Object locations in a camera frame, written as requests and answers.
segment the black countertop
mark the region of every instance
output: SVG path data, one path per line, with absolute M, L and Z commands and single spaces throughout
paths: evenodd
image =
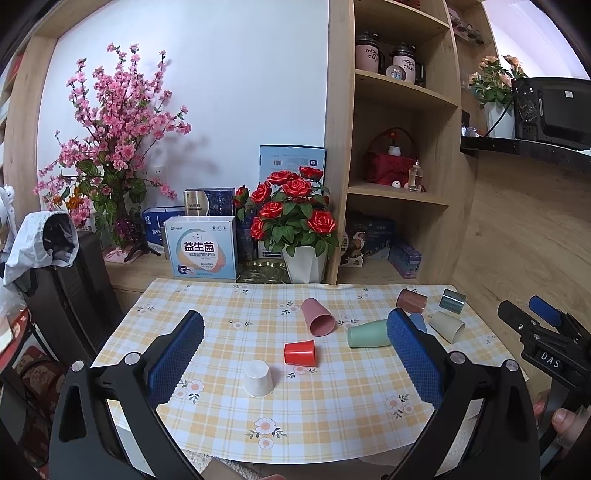
M 591 173 L 591 157 L 576 150 L 547 143 L 509 138 L 462 137 L 460 151 L 472 157 L 481 151 L 493 151 L 530 157 L 576 171 Z

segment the basket handle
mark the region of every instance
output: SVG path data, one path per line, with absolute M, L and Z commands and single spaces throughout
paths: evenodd
M 413 155 L 414 155 L 414 158 L 418 158 L 418 147 L 417 147 L 417 143 L 414 141 L 414 138 L 411 136 L 411 134 L 408 133 L 402 127 L 388 128 L 387 130 L 384 130 L 380 134 L 376 135 L 375 138 L 371 142 L 369 142 L 369 145 L 368 145 L 367 149 L 365 150 L 365 154 L 367 155 L 367 153 L 371 150 L 371 146 L 374 144 L 374 142 L 376 140 L 378 140 L 379 138 L 383 137 L 384 135 L 389 135 L 389 134 L 395 132 L 396 130 L 400 130 L 402 133 L 404 133 L 408 137 L 408 139 L 410 140 L 411 145 L 413 146 Z

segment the white wall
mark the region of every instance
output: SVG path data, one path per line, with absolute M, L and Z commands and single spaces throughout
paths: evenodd
M 483 5 L 499 55 L 518 57 L 529 77 L 589 80 L 558 27 L 530 0 L 486 0 Z
M 328 0 L 113 0 L 57 42 L 41 101 L 39 168 L 59 154 L 55 130 L 62 140 L 87 135 L 66 81 L 81 57 L 87 77 L 100 65 L 112 73 L 111 41 L 139 43 L 146 74 L 160 50 L 168 53 L 169 110 L 186 105 L 193 130 L 167 134 L 148 165 L 166 166 L 177 192 L 256 187 L 262 144 L 324 146 Z M 145 206 L 179 203 L 149 189 Z

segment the red cup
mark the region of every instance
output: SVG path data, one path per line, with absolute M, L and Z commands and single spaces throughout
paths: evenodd
M 316 299 L 305 299 L 301 303 L 308 330 L 315 337 L 328 335 L 335 329 L 335 318 Z
M 316 349 L 314 347 L 314 340 L 286 343 L 285 347 L 283 348 L 283 358 L 287 365 L 315 367 Z
M 427 297 L 412 290 L 403 288 L 396 300 L 396 306 L 409 313 L 423 313 L 427 305 Z

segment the wall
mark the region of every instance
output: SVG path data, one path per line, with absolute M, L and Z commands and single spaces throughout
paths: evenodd
M 87 76 L 99 65 L 112 72 L 116 55 L 106 46 L 139 43 L 146 74 L 167 51 L 169 109 L 186 105 L 193 126 L 155 145 L 148 168 L 166 166 L 181 192 L 256 187 L 261 144 L 324 146 L 327 39 L 328 0 L 113 0 L 58 40 L 41 102 L 38 168 L 59 154 L 55 130 L 65 140 L 87 135 L 67 100 L 76 60 L 87 58 Z M 153 190 L 145 203 L 178 200 Z
M 591 175 L 481 152 L 470 221 L 452 283 L 516 358 L 519 335 L 496 310 L 539 295 L 591 329 Z M 536 395 L 549 377 L 521 361 Z
M 499 54 L 518 57 L 527 75 L 589 80 L 560 30 L 530 0 L 485 0 L 483 5 Z

